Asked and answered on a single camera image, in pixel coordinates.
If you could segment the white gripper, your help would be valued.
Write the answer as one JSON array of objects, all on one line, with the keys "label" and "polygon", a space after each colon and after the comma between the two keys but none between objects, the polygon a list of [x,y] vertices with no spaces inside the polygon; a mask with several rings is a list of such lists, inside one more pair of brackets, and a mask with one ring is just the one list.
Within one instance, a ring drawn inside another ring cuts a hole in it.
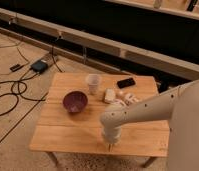
[{"label": "white gripper", "polygon": [[103,127],[102,137],[108,144],[115,144],[119,141],[121,135],[120,127]]}]

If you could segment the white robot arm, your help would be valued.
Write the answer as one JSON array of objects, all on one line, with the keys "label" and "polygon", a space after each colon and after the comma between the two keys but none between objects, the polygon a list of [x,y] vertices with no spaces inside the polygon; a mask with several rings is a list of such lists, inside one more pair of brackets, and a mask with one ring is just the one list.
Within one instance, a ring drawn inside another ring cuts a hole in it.
[{"label": "white robot arm", "polygon": [[110,104],[100,116],[102,136],[114,144],[122,125],[159,120],[169,121],[167,171],[199,171],[199,80],[128,107]]}]

